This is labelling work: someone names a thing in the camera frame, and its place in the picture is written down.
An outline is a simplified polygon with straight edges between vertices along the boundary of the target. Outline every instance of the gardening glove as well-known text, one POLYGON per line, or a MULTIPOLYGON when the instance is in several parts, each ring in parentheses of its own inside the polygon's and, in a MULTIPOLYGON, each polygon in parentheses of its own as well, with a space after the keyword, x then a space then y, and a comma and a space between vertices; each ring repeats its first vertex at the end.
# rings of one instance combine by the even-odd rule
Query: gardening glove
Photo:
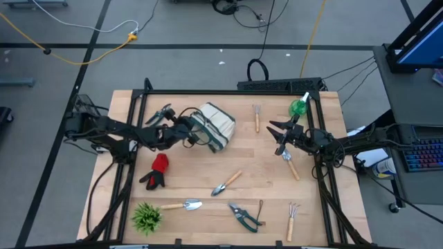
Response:
POLYGON ((169 161, 165 154, 158 154, 152 163, 152 171, 139 180, 139 183, 147 181, 146 190, 155 190, 158 185, 165 187, 163 173, 168 168, 169 161))

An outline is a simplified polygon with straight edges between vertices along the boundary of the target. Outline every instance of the wooden tabletop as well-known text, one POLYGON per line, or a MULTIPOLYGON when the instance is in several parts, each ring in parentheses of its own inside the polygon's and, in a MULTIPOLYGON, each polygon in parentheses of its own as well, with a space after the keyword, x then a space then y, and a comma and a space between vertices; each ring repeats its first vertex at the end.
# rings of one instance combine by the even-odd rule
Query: wooden tabletop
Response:
MULTIPOLYGON (((110 118, 126 122, 131 94, 131 91, 114 91, 110 118)), ((288 164, 280 156, 274 155, 276 143, 266 130, 269 120, 289 119, 287 109, 296 98, 282 95, 149 95, 144 120, 168 103, 172 103, 172 108, 179 113, 186 107, 200 107, 206 102, 212 102, 236 119, 236 128, 228 146, 216 154, 206 146, 195 145, 192 149, 186 149, 181 143, 162 151, 170 162, 165 173, 166 187, 158 187, 154 191, 147 191, 145 183, 139 183, 138 180, 151 170, 158 152, 139 149, 123 242, 173 244, 175 239, 180 238, 183 244, 264 246, 275 245, 276 240, 281 240, 284 245, 326 246, 318 183, 311 176, 314 159, 299 149, 287 147, 301 178, 296 181, 288 164), (261 105, 259 133, 255 132, 253 104, 261 105), (220 195, 211 197, 212 190, 239 169, 243 174, 220 195), (161 227, 148 237, 135 231, 130 218, 139 203, 160 206, 182 203, 189 198, 200 199, 203 205, 193 211, 162 211, 161 227), (264 201, 259 218, 263 225, 259 227, 258 233, 252 233, 237 221, 227 204, 236 203, 251 216, 256 216, 260 199, 264 201), (301 206, 294 221, 292 242, 287 242, 290 202, 301 206)), ((345 136, 337 93, 321 92, 320 98, 327 130, 336 138, 345 136)), ((312 104, 318 127, 314 102, 312 104)), ((306 116, 301 117, 298 124, 307 129, 306 116)), ((109 154, 98 156, 91 186, 110 162, 109 154)), ((351 158, 347 158, 345 164, 354 166, 351 158)), ((335 169, 335 172, 343 212, 362 237, 371 241, 355 173, 344 167, 335 169)), ((101 220, 109 207, 115 173, 116 166, 101 179, 94 192, 91 228, 101 220)), ((86 210, 87 204, 78 232, 79 239, 86 236, 86 210)), ((330 213, 334 238, 339 241, 336 219, 332 210, 330 213)), ((120 211, 117 211, 111 238, 116 237, 119 219, 120 211)))

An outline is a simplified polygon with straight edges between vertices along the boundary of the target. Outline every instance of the desk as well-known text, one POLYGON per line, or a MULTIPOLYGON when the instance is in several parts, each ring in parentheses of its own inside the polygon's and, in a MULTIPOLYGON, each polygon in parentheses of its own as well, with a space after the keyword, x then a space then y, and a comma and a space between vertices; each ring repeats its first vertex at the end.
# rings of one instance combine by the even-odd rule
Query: desk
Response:
MULTIPOLYGON (((128 115, 131 91, 115 91, 109 117, 125 122, 128 115)), ((166 187, 158 187, 148 192, 139 178, 150 171, 156 153, 146 148, 138 150, 135 177, 131 190, 129 212, 123 243, 173 244, 176 238, 183 244, 232 244, 232 245, 275 245, 281 240, 284 245, 326 246, 325 224, 320 205, 318 183, 311 176, 314 160, 305 152, 288 146, 293 156, 301 180, 295 181, 287 163, 275 156, 276 144, 272 135, 265 129, 269 120, 287 121, 287 108, 297 96, 289 95, 160 95, 149 94, 144 120, 152 116, 165 104, 180 112, 186 107, 199 107, 211 101, 236 119, 233 139, 225 150, 213 154, 209 148, 194 146, 186 149, 177 143, 163 151, 168 155, 170 167, 165 173, 166 187), (252 105, 261 104, 260 133, 255 132, 255 119, 252 105), (218 184, 241 169, 243 174, 216 197, 210 193, 218 184), (165 210, 164 220, 157 232, 145 237, 133 228, 130 217, 140 202, 159 206, 167 203, 181 203, 188 198, 201 199, 203 205, 195 211, 165 210), (234 202, 257 215, 259 200, 264 200, 259 220, 263 226, 257 234, 249 232, 234 217, 228 202, 234 202), (301 204, 295 220, 293 241, 286 242, 289 202, 301 204)), ((327 130, 336 137, 346 135, 343 116, 337 93, 320 93, 323 115, 327 130)), ((299 124, 308 127, 307 118, 299 124)), ((91 185, 111 162, 109 154, 100 155, 93 172, 91 185)), ((352 166, 347 158, 346 165, 352 166)), ((353 226, 362 237, 371 241, 368 221, 356 174, 345 168, 336 169, 336 182, 341 197, 341 207, 353 226)), ((106 174, 94 192, 91 208, 91 228, 102 218, 109 207, 116 168, 106 174)), ((78 238, 86 236, 86 209, 80 224, 78 238)), ((335 241, 338 232, 335 216, 330 212, 335 241)), ((120 212, 114 217, 111 239, 116 237, 120 212)))
MULTIPOLYGON (((443 87, 432 81, 432 69, 415 74, 392 74, 383 46, 374 47, 374 56, 385 86, 391 110, 374 123, 384 127, 392 123, 409 125, 443 125, 443 87)), ((392 150, 397 170, 395 187, 413 203, 443 205, 443 171, 408 173, 398 151, 392 150)))

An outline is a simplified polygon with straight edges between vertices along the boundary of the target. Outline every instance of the metal stand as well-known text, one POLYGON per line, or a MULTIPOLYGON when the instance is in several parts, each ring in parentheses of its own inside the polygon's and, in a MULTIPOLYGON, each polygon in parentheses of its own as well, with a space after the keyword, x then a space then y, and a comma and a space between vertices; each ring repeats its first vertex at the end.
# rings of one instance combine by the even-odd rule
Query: metal stand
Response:
MULTIPOLYGON (((37 3, 47 4, 47 3, 61 3, 64 7, 68 7, 68 3, 66 0, 36 0, 37 3)), ((14 8, 16 4, 32 4, 34 3, 31 0, 9 0, 4 1, 3 4, 8 4, 9 7, 14 8)))
POLYGON ((33 87, 35 80, 33 78, 11 78, 5 79, 0 77, 0 86, 29 86, 33 87))

